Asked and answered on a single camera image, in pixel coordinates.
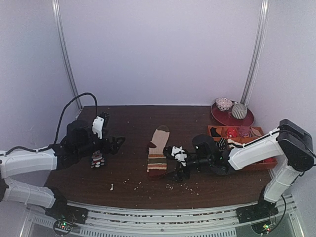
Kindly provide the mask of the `cream striped knitted sock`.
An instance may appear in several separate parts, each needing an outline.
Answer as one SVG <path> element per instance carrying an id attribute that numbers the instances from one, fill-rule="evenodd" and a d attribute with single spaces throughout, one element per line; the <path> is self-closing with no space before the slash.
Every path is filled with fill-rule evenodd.
<path id="1" fill-rule="evenodd" d="M 159 179 L 167 172 L 167 159 L 163 154 L 170 135 L 166 125 L 160 125 L 153 133 L 147 145 L 147 175 L 149 179 Z"/>

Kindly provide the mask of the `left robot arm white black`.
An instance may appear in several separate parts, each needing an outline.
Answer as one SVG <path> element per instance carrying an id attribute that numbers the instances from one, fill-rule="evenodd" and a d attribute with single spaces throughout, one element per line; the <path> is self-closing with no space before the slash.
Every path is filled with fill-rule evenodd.
<path id="1" fill-rule="evenodd" d="M 105 164 L 104 155 L 115 155 L 125 142 L 124 137 L 106 137 L 109 114 L 98 115 L 91 125 L 75 120 L 66 127 L 60 143 L 32 150 L 15 147 L 0 154 L 0 199 L 51 209 L 60 219 L 71 215 L 67 199 L 55 188 L 37 187 L 12 179 L 13 176 L 35 172 L 62 170 L 91 157 L 91 167 Z"/>

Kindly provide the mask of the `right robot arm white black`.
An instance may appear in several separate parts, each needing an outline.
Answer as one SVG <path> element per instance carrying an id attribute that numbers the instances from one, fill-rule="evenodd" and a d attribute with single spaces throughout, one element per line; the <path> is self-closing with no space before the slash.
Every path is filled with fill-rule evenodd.
<path id="1" fill-rule="evenodd" d="M 249 143 L 238 144 L 228 139 L 220 150 L 212 137 L 202 134 L 194 137 L 192 144 L 194 153 L 175 146 L 163 149 L 167 159 L 178 162 L 173 172 L 175 180 L 189 178 L 193 168 L 202 166 L 217 175 L 229 175 L 267 158 L 285 156 L 281 169 L 261 190 L 257 204 L 253 205 L 253 214 L 258 218 L 265 217 L 296 179 L 316 165 L 311 135 L 288 119 Z"/>

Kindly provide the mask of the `dark teal patterned sock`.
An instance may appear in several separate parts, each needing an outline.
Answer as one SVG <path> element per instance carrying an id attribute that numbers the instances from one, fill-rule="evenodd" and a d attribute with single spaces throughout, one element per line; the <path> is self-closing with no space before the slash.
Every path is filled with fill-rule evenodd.
<path id="1" fill-rule="evenodd" d="M 100 168 L 106 164 L 106 160 L 103 158 L 101 151 L 96 151 L 92 154 L 90 159 L 90 167 L 92 169 Z"/>

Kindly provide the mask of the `black sock in tray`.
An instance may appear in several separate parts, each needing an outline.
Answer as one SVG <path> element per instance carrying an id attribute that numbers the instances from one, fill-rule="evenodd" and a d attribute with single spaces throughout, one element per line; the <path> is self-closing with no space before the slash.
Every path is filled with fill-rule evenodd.
<path id="1" fill-rule="evenodd" d="M 221 126 L 212 126 L 209 129 L 211 137 L 222 137 L 222 127 Z"/>

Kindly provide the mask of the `wooden compartment tray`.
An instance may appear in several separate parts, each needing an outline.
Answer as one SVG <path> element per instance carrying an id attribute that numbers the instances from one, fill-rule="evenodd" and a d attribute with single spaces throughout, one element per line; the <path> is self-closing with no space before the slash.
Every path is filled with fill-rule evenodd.
<path id="1" fill-rule="evenodd" d="M 281 149 L 277 148 L 276 135 L 272 132 L 263 134 L 260 127 L 252 126 L 221 126 L 222 137 L 211 137 L 219 150 L 228 152 L 228 163 L 232 168 L 242 171 L 268 170 L 277 165 L 275 156 L 281 154 Z M 235 128 L 238 137 L 227 138 L 228 128 Z"/>

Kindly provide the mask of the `red sock in tray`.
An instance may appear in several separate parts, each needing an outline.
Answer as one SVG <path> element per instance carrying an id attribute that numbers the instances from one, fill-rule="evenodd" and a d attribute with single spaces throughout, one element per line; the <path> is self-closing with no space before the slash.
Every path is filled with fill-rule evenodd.
<path id="1" fill-rule="evenodd" d="M 228 128 L 227 131 L 226 131 L 226 137 L 227 138 L 235 138 L 235 137 L 238 137 L 238 132 L 235 128 Z"/>

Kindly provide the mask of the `white dotted bowl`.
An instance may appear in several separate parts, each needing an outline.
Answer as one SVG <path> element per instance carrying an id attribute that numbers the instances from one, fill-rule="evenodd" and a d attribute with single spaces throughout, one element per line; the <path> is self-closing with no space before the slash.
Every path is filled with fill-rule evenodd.
<path id="1" fill-rule="evenodd" d="M 216 106 L 220 111 L 228 111 L 232 106 L 233 102 L 225 97 L 219 97 L 216 99 Z"/>

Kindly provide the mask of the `grey striped cup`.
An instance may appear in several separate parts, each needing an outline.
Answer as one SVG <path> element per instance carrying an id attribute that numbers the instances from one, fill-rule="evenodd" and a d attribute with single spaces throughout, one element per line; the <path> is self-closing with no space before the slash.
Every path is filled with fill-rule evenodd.
<path id="1" fill-rule="evenodd" d="M 244 104 L 237 103 L 237 102 L 234 103 L 232 107 L 232 116 L 235 119 L 241 120 L 241 119 L 246 118 L 247 112 L 248 112 L 248 108 Z"/>

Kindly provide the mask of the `aluminium front rail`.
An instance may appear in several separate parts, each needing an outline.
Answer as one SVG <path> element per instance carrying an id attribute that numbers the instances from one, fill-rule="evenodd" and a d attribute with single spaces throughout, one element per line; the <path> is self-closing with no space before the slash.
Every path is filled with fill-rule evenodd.
<path id="1" fill-rule="evenodd" d="M 256 224 L 272 221 L 277 228 L 269 237 L 304 237 L 304 228 L 292 195 L 277 202 L 278 214 L 241 223 L 236 210 L 242 205 L 214 208 L 145 210 L 71 202 L 88 210 L 85 224 L 68 237 L 256 237 Z"/>

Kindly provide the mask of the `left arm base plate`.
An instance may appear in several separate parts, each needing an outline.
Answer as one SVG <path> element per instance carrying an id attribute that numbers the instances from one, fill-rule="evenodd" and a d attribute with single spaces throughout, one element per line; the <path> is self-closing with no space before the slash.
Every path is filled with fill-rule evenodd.
<path id="1" fill-rule="evenodd" d="M 86 208 L 66 205 L 62 209 L 45 208 L 45 214 L 55 220 L 70 224 L 85 224 L 88 210 Z"/>

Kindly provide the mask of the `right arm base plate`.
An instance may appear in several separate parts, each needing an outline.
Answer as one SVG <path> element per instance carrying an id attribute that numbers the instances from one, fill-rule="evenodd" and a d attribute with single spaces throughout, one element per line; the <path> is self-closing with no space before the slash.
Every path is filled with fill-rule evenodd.
<path id="1" fill-rule="evenodd" d="M 268 218 L 271 215 L 279 213 L 275 204 L 254 204 L 236 209 L 236 214 L 239 223 L 247 223 L 263 218 Z"/>

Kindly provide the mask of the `left aluminium frame post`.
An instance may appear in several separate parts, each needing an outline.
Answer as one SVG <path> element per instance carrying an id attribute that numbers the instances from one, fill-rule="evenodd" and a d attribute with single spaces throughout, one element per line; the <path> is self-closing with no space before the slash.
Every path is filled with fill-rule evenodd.
<path id="1" fill-rule="evenodd" d="M 69 59 L 69 55 L 67 51 L 59 0 L 52 0 L 52 8 L 53 8 L 54 19 L 56 22 L 57 33 L 58 33 L 60 47 L 62 51 L 62 57 L 63 57 L 64 67 L 66 70 L 67 80 L 69 82 L 73 97 L 76 97 L 79 95 L 79 93 L 78 93 L 78 89 L 74 80 L 73 71 L 72 71 L 72 67 L 71 67 L 71 63 L 70 63 L 70 59 Z"/>

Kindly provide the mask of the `aluminium frame post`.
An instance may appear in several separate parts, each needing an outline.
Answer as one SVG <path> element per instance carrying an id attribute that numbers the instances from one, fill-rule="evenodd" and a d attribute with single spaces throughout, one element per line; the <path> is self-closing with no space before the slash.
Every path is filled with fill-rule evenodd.
<path id="1" fill-rule="evenodd" d="M 62 51 L 62 57 L 63 57 L 64 67 L 66 70 L 67 80 L 69 82 L 73 97 L 76 97 L 79 95 L 79 93 L 78 93 L 78 89 L 74 80 L 73 71 L 72 71 L 72 67 L 71 67 L 71 63 L 70 63 L 70 59 L 69 59 L 69 55 L 67 51 L 59 0 L 52 0 L 52 8 L 53 8 L 54 19 L 56 22 L 57 33 L 58 33 L 60 47 Z"/>
<path id="2" fill-rule="evenodd" d="M 270 6 L 269 0 L 261 1 L 259 21 L 258 21 L 258 26 L 257 26 L 257 33 L 256 33 L 253 53 L 251 57 L 251 62 L 250 62 L 245 86 L 244 86 L 243 93 L 240 100 L 240 102 L 244 104 L 245 106 L 248 106 L 250 103 L 252 90 L 253 90 L 257 73 L 258 73 L 258 69 L 259 69 L 259 59 L 264 47 L 264 41 L 266 37 L 269 6 Z"/>

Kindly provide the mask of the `right aluminium frame post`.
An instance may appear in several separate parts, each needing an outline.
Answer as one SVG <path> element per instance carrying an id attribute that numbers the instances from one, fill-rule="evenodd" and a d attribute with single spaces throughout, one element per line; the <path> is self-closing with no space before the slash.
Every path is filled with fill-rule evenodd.
<path id="1" fill-rule="evenodd" d="M 245 106 L 248 106 L 250 103 L 252 90 L 253 90 L 257 73 L 258 73 L 258 69 L 259 69 L 259 59 L 264 47 L 264 41 L 266 37 L 269 6 L 270 6 L 269 0 L 261 1 L 259 21 L 258 21 L 258 26 L 257 26 L 257 33 L 256 33 L 253 53 L 251 57 L 251 62 L 250 62 L 245 86 L 244 86 L 243 93 L 240 100 L 240 102 L 244 104 Z"/>

